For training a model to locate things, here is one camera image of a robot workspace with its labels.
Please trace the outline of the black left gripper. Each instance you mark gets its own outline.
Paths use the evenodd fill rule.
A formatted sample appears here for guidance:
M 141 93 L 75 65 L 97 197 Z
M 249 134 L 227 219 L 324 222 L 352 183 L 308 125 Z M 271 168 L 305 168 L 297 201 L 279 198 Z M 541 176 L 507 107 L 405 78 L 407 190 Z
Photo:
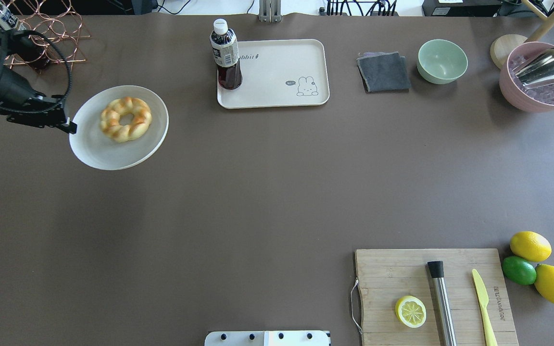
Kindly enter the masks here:
M 64 61 L 68 75 L 64 94 L 48 97 L 34 90 L 25 77 L 4 65 L 8 56 L 17 54 L 15 40 L 21 37 L 40 37 L 62 56 L 55 44 L 42 33 L 27 29 L 11 32 L 0 29 L 0 114 L 11 123 L 37 128 L 55 127 L 67 134 L 76 134 L 77 124 L 66 116 L 64 109 L 72 86 L 70 64 Z

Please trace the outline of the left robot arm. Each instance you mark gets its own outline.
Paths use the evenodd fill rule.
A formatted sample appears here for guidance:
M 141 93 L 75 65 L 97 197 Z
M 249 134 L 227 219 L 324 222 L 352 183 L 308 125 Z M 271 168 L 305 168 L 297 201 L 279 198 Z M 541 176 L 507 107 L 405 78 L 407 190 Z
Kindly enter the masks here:
M 63 60 L 68 83 L 62 95 L 48 97 L 34 90 L 25 77 L 4 65 L 8 56 L 20 54 L 27 47 L 25 39 L 29 37 L 42 38 Z M 65 113 L 71 86 L 71 66 L 50 39 L 33 30 L 0 29 L 0 115 L 6 116 L 7 121 L 37 128 L 55 127 L 75 134 L 77 124 Z

